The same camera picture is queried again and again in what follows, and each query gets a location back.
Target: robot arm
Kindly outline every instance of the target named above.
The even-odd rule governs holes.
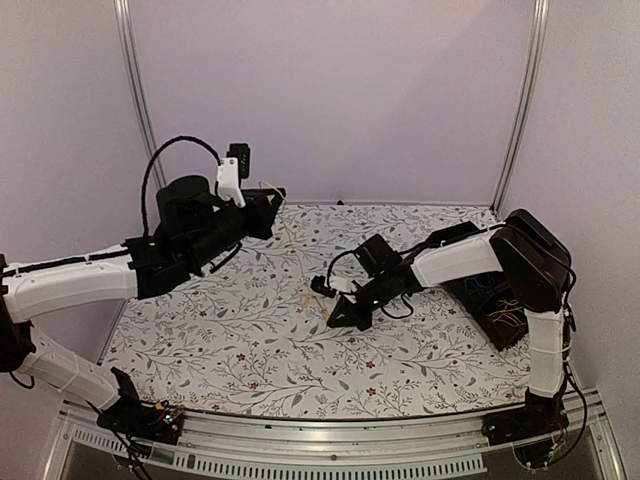
[[[178,178],[158,191],[160,225],[153,235],[38,264],[7,266],[0,255],[0,372],[31,375],[77,395],[101,411],[103,427],[175,444],[181,407],[144,405],[127,374],[78,357],[30,319],[101,300],[168,293],[192,275],[202,276],[204,265],[239,248],[245,237],[270,238],[284,190],[240,190],[240,178],[248,175],[248,147],[231,151],[236,155],[221,159],[217,195],[201,176]]]
[[[312,282],[318,293],[340,293],[328,321],[330,327],[366,330],[372,325],[372,312],[395,297],[485,272],[503,272],[524,307],[529,327],[530,385],[525,407],[488,415],[483,433],[492,444],[498,444],[568,425],[562,395],[570,335],[567,327],[572,322],[566,301],[571,257],[531,214],[515,211],[504,223],[484,230],[466,222],[436,231],[405,257],[379,235],[352,253],[373,277],[367,284],[324,277]]]

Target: floral tablecloth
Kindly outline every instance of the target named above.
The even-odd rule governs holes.
[[[520,401],[526,341],[496,353],[441,288],[414,295],[409,318],[377,312],[366,332],[327,328],[322,307],[335,300],[307,297],[313,275],[374,233],[404,249],[464,220],[495,221],[474,207],[287,206],[271,240],[245,241],[216,274],[130,302],[103,363],[148,399],[246,415],[396,417]],[[365,280],[351,257],[336,273]]]

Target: purple wall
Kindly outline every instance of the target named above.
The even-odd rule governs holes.
[[[487,205],[516,111],[534,2],[132,2],[159,139],[253,151],[293,201]],[[169,177],[213,172],[198,147]]]
[[[640,3],[553,2],[503,213],[530,209],[571,250],[578,373],[640,478]]]
[[[0,251],[38,261],[140,232],[145,155],[112,2],[4,2],[0,14]],[[95,358],[113,302],[41,317],[60,343]],[[0,375],[0,478],[38,478],[62,396]]]

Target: metal pole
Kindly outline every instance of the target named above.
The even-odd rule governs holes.
[[[140,66],[138,65],[138,57],[136,55],[135,42],[133,38],[133,27],[131,25],[131,13],[129,10],[128,0],[114,0],[116,12],[116,22],[118,24],[118,33],[120,35],[120,46],[122,47],[122,56],[129,80],[129,88],[131,89],[131,98],[133,106],[136,110],[138,118],[138,126],[144,143],[147,157],[151,156],[157,150],[153,127],[151,125],[151,117],[142,86],[142,77],[140,76]],[[166,186],[167,180],[162,168],[160,159],[153,167],[153,180],[157,188]]]
[[[529,107],[533,98],[533,91],[538,76],[538,68],[542,57],[542,48],[544,45],[544,35],[547,27],[547,14],[549,11],[549,0],[536,0],[533,13],[533,26],[531,28],[531,40],[529,42],[529,54],[527,57],[527,67],[524,79],[522,81],[522,89],[520,91],[520,99],[518,101],[518,109],[516,111],[513,129],[509,138],[509,146],[507,154],[502,165],[498,186],[491,203],[492,210],[499,214],[504,204],[504,199],[509,189],[509,182],[513,175],[513,170],[522,143],[524,128],[527,123]]]

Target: aluminum frame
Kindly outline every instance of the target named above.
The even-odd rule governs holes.
[[[129,88],[131,90],[131,98],[136,111],[136,117],[138,118],[138,126],[140,127],[144,148],[147,152],[148,159],[151,159],[151,156],[158,149],[158,146],[153,134],[153,126],[151,124],[147,99],[140,75],[140,65],[138,64],[133,26],[131,24],[129,0],[114,0],[113,5],[115,8],[116,23],[118,24],[120,47],[122,48],[122,56],[127,71],[127,79],[129,80]],[[167,179],[160,159],[156,161],[152,175],[158,189],[167,185]]]
[[[585,396],[589,405],[588,424],[601,450],[599,461],[604,478],[623,480],[626,477],[598,392],[590,389],[585,391]],[[579,429],[582,402],[577,394],[565,396],[565,408],[571,423],[569,430]],[[482,417],[486,413],[371,421],[299,421],[189,411],[179,444],[175,447],[153,444],[148,462],[203,475],[208,473],[209,465],[217,464],[237,469],[295,471],[297,478],[302,478],[300,472],[311,470],[327,472],[327,478],[333,478],[330,472],[335,478],[341,478],[339,475],[343,471],[366,473],[406,469],[415,472],[420,466],[451,465],[483,453],[545,438],[492,447],[480,433]],[[96,415],[88,407],[66,401],[60,419],[62,428],[44,480],[60,478],[64,458],[73,441],[118,455],[118,449],[113,448],[113,436],[95,425]],[[360,474],[362,478],[367,478],[365,473]],[[216,478],[235,477],[231,472],[229,475],[217,472]]]
[[[513,176],[527,117],[529,116],[529,107],[531,106],[531,99],[533,98],[540,60],[542,58],[548,12],[549,0],[536,0],[533,13],[533,25],[531,28],[531,40],[529,42],[529,53],[527,55],[527,66],[522,81],[522,89],[520,90],[518,108],[509,137],[509,145],[502,165],[502,171],[498,179],[498,185],[493,195],[493,201],[491,202],[491,209],[498,215],[504,205],[504,200],[509,190],[509,183]]]

